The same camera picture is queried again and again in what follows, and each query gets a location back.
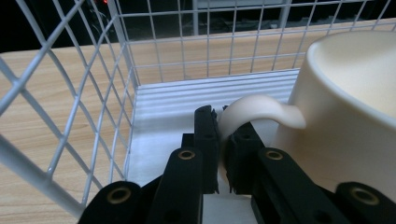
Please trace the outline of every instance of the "black bracket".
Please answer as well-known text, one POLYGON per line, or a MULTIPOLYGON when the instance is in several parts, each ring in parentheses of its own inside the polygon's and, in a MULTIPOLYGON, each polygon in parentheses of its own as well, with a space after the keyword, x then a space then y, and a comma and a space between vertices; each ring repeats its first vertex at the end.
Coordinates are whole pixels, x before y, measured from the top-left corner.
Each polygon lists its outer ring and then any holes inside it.
MULTIPOLYGON (((202 223, 203 194, 219 193, 219 136, 210 105, 198 108, 163 175, 146 186, 104 187, 79 223, 202 223)), ((361 183, 317 186, 284 151, 265 147, 247 123, 230 136, 224 165, 235 194, 251 195, 258 223, 396 223, 396 204, 361 183)))

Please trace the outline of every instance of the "white mug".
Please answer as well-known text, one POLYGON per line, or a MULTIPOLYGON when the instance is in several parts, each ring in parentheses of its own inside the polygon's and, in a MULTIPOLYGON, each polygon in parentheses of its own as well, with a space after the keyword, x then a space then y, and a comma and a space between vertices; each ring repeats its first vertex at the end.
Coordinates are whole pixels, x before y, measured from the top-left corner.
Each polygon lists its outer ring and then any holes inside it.
POLYGON ((271 147, 319 186, 356 181, 396 202, 396 33, 328 35, 306 55, 289 103, 243 97, 219 117, 222 141, 255 119, 279 123, 271 147))

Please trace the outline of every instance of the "wooden surface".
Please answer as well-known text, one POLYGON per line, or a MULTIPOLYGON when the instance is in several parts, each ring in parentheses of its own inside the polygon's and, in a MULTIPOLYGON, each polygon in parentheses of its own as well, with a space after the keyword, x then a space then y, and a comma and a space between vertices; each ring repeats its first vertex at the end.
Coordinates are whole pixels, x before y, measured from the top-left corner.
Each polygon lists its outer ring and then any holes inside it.
MULTIPOLYGON (((335 26, 348 26, 350 24, 337 24, 335 26)), ((377 29, 391 30, 394 25, 379 26, 377 29)), ((310 29, 328 28, 329 26, 310 27, 310 29)), ((288 31, 299 31, 302 28, 290 28, 288 31)), ((276 30, 263 31, 273 33, 276 30)), ((157 45, 152 43, 140 43, 132 45, 134 63, 137 65, 136 71, 140 82, 157 83, 160 81, 174 81, 181 79, 193 79, 201 77, 217 77, 224 75, 245 74, 249 72, 270 71, 273 69, 276 52, 280 54, 292 54, 298 51, 305 52, 306 48, 316 39, 326 35, 327 31, 296 32, 282 35, 281 48, 278 48, 280 34, 266 35, 259 37, 256 44, 254 32, 241 33, 240 36, 232 39, 229 35, 217 35, 223 37, 218 39, 192 40, 186 38, 183 45, 180 41, 170 41, 157 45), (256 56, 268 56, 268 58, 256 59, 253 61, 255 46, 256 56), (237 59, 230 63, 231 52, 233 58, 237 59), (158 63, 156 55, 160 54, 160 60, 167 65, 152 66, 158 63)), ((94 47, 83 47, 83 54, 88 61, 94 51, 94 47)), ((114 45, 116 55, 120 48, 114 45)), ((84 73, 84 66, 74 48, 54 49, 64 69, 69 74, 71 82, 78 88, 81 75, 84 73)), ((101 53, 106 67, 109 70, 114 66, 111 51, 107 46, 101 47, 101 53)), ((19 76, 28 63, 34 58, 36 51, 10 52, 1 55, 16 76, 19 76)), ((296 57, 283 56, 276 59, 275 70, 289 69, 293 67, 296 57)), ((299 67, 303 57, 298 57, 295 67, 299 67)), ((127 78, 127 70, 124 60, 120 61, 122 75, 115 79, 115 88, 118 92, 123 91, 121 77, 127 78)), ((104 67, 100 59, 96 59, 91 69, 95 81, 102 94, 106 92, 108 77, 103 72, 104 67)), ((0 96, 10 89, 11 84, 4 76, 0 76, 0 96)), ((49 115, 54 118, 54 122, 62 131, 68 119, 74 97, 67 89, 59 70, 54 66, 49 57, 46 57, 36 69, 30 79, 27 90, 30 91, 37 101, 43 105, 49 115)), ((133 94, 133 88, 128 86, 128 90, 133 94)), ((89 109, 95 122, 98 120, 101 101, 94 90, 90 80, 87 81, 81 101, 89 109)), ((119 103, 114 92, 110 94, 107 104, 110 113, 117 118, 120 111, 119 103)), ((132 106, 125 107, 125 111, 132 114, 132 106)), ((120 126, 120 132, 127 137, 130 126, 127 118, 122 118, 126 124, 120 126)), ((56 148, 58 139, 48 130, 45 123, 39 118, 36 112, 26 101, 19 96, 10 108, 0 118, 0 133, 12 144, 20 148, 32 161, 34 161, 44 171, 47 170, 53 150, 56 148)), ((101 135, 105 141, 111 145, 114 128, 108 118, 105 118, 101 135)), ((94 133, 81 111, 78 111, 73 130, 69 137, 69 142, 78 149, 78 153, 88 164, 91 161, 92 139, 94 133)), ((122 165, 125 150, 122 143, 118 143, 118 154, 116 161, 122 165)), ((97 157, 96 174, 98 178, 106 182, 108 175, 108 159, 105 153, 99 153, 97 157)), ((71 159, 70 155, 64 153, 55 180, 67 189, 73 196, 80 200, 82 189, 85 184, 85 174, 71 159)), ((59 206, 53 204, 37 190, 24 183, 19 177, 12 174, 7 168, 0 164, 0 223, 75 223, 76 220, 63 211, 59 206)))

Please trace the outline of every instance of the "dark background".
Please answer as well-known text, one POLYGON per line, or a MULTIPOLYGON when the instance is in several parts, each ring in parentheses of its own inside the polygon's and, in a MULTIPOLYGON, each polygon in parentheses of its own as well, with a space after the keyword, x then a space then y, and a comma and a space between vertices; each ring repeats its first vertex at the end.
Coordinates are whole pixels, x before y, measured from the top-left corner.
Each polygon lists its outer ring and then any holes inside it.
MULTIPOLYGON (((27 0, 26 2, 35 14, 35 17, 43 30, 44 36, 48 37, 60 21, 60 18, 57 15, 52 2, 50 0, 27 0)), ((182 9, 191 9, 191 1, 181 0, 180 2, 182 9)), ((312 2, 312 0, 293 1, 293 3, 298 2, 312 2)), ((62 0, 60 1, 60 3, 62 4, 62 8, 64 9, 65 13, 74 5, 74 1, 71 0, 62 0)), ((176 0, 151 0, 150 3, 152 11, 177 10, 176 0)), ((120 0, 120 4, 122 8, 122 13, 137 13, 149 11, 147 0, 120 0)), ((385 4, 385 0, 368 2, 367 6, 361 14, 361 19, 377 19, 385 4)), ((108 12, 106 11, 106 6, 104 5, 103 0, 97 0, 97 6, 103 12, 104 16, 108 16, 108 12)), ((313 17, 313 22, 333 15, 337 6, 338 4, 317 6, 313 17)), ((337 19, 353 18, 354 15, 358 13, 360 6, 361 3, 343 4, 337 19)), ((85 15, 87 16, 87 19, 90 20, 92 30, 95 31, 95 27, 98 27, 98 21, 92 14, 90 14, 90 8, 90 6, 84 5, 83 9, 85 15)), ((396 10, 394 10, 394 8, 396 8, 396 1, 391 1, 383 18, 396 17, 396 10)), ((300 21, 302 18, 309 17, 311 9, 312 7, 292 7, 290 10, 288 21, 300 21)), ((279 11, 279 8, 266 9, 263 19, 277 20, 279 11)), ((257 20, 260 16, 260 11, 241 11, 238 12, 237 15, 237 19, 239 21, 257 20)), ((0 6, 0 16, 0 52, 40 48, 40 44, 38 43, 29 22, 26 20, 19 6, 14 0, 2 1, 2 6, 0 6)), ((201 13, 200 19, 202 24, 205 24, 206 14, 201 13)), ((232 21, 232 11, 211 13, 211 22, 213 23, 211 23, 211 27, 213 28, 213 31, 211 31, 211 33, 230 32, 229 28, 227 28, 223 24, 232 21)), ((153 37, 149 17, 130 18, 127 19, 125 22, 127 24, 129 37, 131 39, 153 37)), ((155 26, 155 35, 157 38, 180 35, 178 15, 157 16, 153 18, 153 22, 155 26)), ((191 35, 191 25, 189 25, 191 24, 191 15, 184 15, 182 18, 182 22, 183 24, 186 24, 183 25, 183 35, 191 35)), ((73 30, 78 31, 77 33, 75 33, 75 36, 80 45, 89 45, 92 43, 79 15, 71 20, 70 26, 73 30)), ((248 30, 249 28, 240 27, 238 29, 237 31, 244 31, 248 30)), ((202 32, 200 34, 204 34, 206 32, 206 28, 201 27, 201 31, 202 32)), ((94 34, 95 38, 97 38, 99 34, 100 31, 97 31, 94 34)), ((54 47, 59 48, 68 46, 72 46, 72 42, 68 37, 68 34, 66 32, 63 32, 60 35, 59 39, 55 42, 54 47)))

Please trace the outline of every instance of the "white wire basket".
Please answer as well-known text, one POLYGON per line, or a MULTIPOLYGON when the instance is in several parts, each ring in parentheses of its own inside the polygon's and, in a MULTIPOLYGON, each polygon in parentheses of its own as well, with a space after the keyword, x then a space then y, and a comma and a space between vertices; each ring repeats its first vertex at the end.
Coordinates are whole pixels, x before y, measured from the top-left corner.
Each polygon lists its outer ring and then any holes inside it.
MULTIPOLYGON (((196 108, 257 92, 287 102, 313 41, 394 32, 391 2, 53 0, 48 32, 17 0, 41 48, 1 54, 0 222, 76 222, 103 186, 145 185, 196 108)), ((275 124, 256 125, 270 141, 275 124)), ((255 223, 246 198, 205 198, 204 223, 235 220, 255 223)))

